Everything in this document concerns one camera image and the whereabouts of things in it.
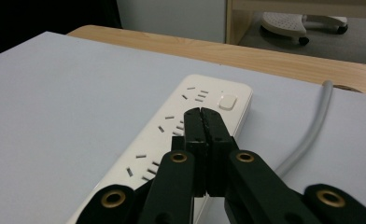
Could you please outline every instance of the floor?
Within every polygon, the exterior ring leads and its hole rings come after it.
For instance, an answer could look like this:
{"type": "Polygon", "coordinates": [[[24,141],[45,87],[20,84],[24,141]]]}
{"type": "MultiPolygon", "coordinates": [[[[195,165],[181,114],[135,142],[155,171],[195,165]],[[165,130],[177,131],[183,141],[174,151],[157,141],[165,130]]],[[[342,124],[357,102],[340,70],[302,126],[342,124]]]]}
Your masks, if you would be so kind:
{"type": "Polygon", "coordinates": [[[348,18],[348,30],[337,35],[336,27],[306,22],[310,42],[301,46],[297,38],[263,32],[260,29],[262,13],[255,13],[252,25],[239,45],[269,49],[293,54],[334,59],[352,63],[366,63],[366,19],[348,18]]]}

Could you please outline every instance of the white power cable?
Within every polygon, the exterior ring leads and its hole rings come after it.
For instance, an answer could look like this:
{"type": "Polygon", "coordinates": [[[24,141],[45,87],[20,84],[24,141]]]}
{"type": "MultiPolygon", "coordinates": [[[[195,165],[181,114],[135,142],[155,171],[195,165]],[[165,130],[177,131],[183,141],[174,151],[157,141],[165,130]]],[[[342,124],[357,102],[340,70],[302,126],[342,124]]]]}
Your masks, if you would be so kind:
{"type": "Polygon", "coordinates": [[[320,129],[322,128],[323,121],[326,118],[328,112],[329,102],[331,100],[333,85],[331,81],[323,82],[323,90],[320,99],[319,106],[317,108],[317,114],[309,127],[306,135],[303,137],[301,143],[294,149],[294,151],[288,156],[288,158],[280,164],[275,173],[282,178],[290,169],[300,160],[300,158],[309,150],[309,148],[317,139],[320,129]]]}

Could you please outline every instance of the wooden table edge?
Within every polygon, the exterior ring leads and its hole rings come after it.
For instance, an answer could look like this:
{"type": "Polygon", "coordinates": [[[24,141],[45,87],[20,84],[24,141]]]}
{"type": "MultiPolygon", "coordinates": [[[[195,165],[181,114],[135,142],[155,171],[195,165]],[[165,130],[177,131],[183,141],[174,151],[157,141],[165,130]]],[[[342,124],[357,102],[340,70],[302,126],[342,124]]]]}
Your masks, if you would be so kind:
{"type": "Polygon", "coordinates": [[[322,84],[325,80],[366,93],[366,64],[253,49],[183,37],[156,35],[95,25],[70,36],[134,49],[150,50],[322,84]]]}

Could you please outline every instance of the power outlet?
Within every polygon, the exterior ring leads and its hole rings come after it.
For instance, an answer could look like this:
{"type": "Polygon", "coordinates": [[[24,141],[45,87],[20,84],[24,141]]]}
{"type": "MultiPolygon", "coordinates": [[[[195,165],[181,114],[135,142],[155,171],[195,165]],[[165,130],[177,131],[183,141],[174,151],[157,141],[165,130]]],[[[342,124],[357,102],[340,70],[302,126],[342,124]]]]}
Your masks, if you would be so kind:
{"type": "MultiPolygon", "coordinates": [[[[218,111],[230,135],[237,138],[250,108],[252,92],[242,83],[201,75],[187,76],[67,223],[76,223],[98,190],[113,184],[138,189],[154,178],[163,154],[171,150],[172,136],[184,135],[183,115],[187,110],[207,107],[218,111]]],[[[202,222],[208,202],[208,197],[195,199],[194,223],[202,222]]]]}

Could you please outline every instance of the chair base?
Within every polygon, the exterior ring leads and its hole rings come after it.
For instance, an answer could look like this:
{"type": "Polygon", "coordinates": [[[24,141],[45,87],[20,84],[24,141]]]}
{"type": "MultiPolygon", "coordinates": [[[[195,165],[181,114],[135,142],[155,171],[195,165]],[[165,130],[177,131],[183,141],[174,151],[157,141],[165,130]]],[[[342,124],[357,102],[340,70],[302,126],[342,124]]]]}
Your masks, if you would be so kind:
{"type": "Polygon", "coordinates": [[[261,29],[270,31],[278,35],[298,37],[302,46],[308,44],[306,29],[303,21],[316,21],[329,25],[338,26],[336,34],[342,35],[348,29],[346,17],[314,16],[308,15],[306,18],[302,14],[287,14],[276,12],[264,12],[261,18],[261,29]]]}

